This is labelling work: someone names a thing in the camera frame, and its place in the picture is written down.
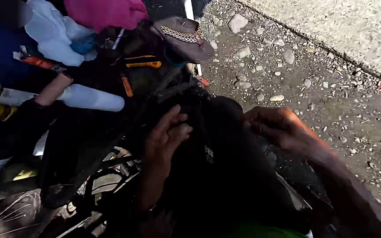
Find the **yellow object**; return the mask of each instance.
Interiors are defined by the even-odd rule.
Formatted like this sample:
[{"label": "yellow object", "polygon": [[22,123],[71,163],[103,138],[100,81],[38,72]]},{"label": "yellow object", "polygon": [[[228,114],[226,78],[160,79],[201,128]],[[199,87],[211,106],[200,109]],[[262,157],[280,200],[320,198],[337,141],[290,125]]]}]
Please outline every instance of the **yellow object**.
[{"label": "yellow object", "polygon": [[156,61],[156,62],[147,62],[147,63],[127,63],[126,64],[127,68],[130,68],[130,67],[146,67],[146,66],[157,69],[161,66],[161,62]]}]

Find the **pink fabric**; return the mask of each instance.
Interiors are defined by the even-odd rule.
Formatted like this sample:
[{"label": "pink fabric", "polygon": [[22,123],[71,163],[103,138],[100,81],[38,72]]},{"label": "pink fabric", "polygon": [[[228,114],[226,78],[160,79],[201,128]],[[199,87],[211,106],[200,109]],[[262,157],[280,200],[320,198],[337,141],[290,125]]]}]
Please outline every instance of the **pink fabric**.
[{"label": "pink fabric", "polygon": [[97,32],[107,26],[133,30],[148,18],[141,0],[64,0],[69,16]]}]

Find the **orange handle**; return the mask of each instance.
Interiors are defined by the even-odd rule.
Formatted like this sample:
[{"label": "orange handle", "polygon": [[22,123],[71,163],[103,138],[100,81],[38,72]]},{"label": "orange handle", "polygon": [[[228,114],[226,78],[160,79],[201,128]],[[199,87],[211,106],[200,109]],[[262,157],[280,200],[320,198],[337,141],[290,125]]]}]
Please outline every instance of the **orange handle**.
[{"label": "orange handle", "polygon": [[127,68],[130,68],[130,67],[146,67],[146,66],[157,69],[161,66],[161,62],[156,61],[156,62],[147,62],[147,63],[127,63],[126,64]]},{"label": "orange handle", "polygon": [[123,81],[124,89],[126,90],[126,95],[128,97],[133,97],[133,91],[130,87],[129,80],[126,77],[122,77],[121,80]]}]

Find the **white pole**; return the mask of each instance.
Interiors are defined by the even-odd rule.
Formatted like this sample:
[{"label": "white pole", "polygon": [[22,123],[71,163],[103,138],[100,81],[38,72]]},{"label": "white pole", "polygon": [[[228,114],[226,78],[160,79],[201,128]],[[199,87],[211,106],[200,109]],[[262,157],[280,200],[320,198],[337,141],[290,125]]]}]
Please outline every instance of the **white pole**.
[{"label": "white pole", "polygon": [[[185,4],[186,18],[194,20],[193,19],[192,0],[185,0],[184,4]],[[201,65],[197,64],[196,68],[198,69],[198,75],[202,76]]]}]

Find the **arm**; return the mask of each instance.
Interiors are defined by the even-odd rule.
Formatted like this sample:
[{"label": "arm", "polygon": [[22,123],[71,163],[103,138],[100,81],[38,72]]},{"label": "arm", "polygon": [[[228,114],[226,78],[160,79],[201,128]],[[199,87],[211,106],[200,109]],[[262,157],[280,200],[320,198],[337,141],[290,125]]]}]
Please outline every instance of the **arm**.
[{"label": "arm", "polygon": [[322,180],[342,225],[362,237],[381,238],[381,205],[320,140],[288,108],[255,107],[243,115],[247,126],[282,149],[305,155]]}]

